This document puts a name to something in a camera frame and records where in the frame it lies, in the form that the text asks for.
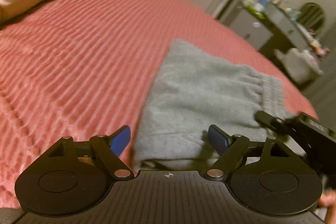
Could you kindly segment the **pink ribbed bedspread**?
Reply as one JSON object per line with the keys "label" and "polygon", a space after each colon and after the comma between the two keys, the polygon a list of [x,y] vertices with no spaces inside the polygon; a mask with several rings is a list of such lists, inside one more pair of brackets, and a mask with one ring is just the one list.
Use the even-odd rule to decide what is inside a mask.
{"label": "pink ribbed bedspread", "polygon": [[137,127],[170,44],[282,80],[285,107],[311,103],[263,55],[186,0],[48,0],[1,26],[1,207],[19,174],[60,137]]}

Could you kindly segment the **grey vanity desk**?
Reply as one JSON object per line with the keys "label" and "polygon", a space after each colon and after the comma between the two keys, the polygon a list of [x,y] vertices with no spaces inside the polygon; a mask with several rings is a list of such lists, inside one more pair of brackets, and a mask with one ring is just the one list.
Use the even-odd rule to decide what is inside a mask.
{"label": "grey vanity desk", "polygon": [[272,32],[272,37],[259,49],[259,52],[268,59],[274,57],[274,50],[287,53],[291,48],[299,51],[309,50],[310,41],[303,28],[293,21],[284,11],[268,4],[264,9],[267,27]]}

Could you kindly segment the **round vanity mirror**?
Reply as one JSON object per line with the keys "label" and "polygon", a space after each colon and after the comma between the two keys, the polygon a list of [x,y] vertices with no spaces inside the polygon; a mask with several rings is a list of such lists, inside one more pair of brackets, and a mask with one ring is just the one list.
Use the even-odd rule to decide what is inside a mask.
{"label": "round vanity mirror", "polygon": [[297,22],[308,31],[313,31],[314,36],[318,36],[326,22],[326,15],[323,8],[314,2],[307,2],[299,9],[301,12]]}

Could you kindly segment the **pink toy on desk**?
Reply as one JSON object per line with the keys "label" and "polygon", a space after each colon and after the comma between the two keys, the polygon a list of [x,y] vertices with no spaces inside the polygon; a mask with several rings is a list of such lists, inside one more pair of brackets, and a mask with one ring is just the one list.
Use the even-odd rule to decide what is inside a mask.
{"label": "pink toy on desk", "polygon": [[314,51],[317,56],[324,58],[329,54],[330,49],[328,47],[316,46]]}

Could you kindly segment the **grey bedside cabinet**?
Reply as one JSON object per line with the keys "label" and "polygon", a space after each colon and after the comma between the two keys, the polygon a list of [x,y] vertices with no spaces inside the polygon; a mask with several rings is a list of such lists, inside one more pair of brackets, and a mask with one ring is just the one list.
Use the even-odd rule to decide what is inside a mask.
{"label": "grey bedside cabinet", "polygon": [[273,36],[273,33],[261,19],[258,19],[242,5],[237,5],[227,15],[224,24],[257,51]]}

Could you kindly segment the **grey plush vanity chair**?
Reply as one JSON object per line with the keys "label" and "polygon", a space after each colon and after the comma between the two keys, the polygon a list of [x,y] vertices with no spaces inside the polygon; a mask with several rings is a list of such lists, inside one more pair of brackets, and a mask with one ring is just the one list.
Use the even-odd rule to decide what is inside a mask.
{"label": "grey plush vanity chair", "polygon": [[318,61],[308,50],[300,52],[297,48],[291,48],[287,53],[274,50],[274,55],[296,84],[314,81],[323,74]]}

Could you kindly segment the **grey sweatpants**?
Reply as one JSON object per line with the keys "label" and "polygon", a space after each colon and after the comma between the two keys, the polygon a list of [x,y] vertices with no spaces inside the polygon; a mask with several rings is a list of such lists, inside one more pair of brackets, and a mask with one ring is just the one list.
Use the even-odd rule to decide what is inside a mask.
{"label": "grey sweatpants", "polygon": [[133,168],[204,170],[218,158],[207,130],[264,141],[255,121],[262,110],[289,118],[282,81],[183,40],[173,42],[150,89],[133,147]]}

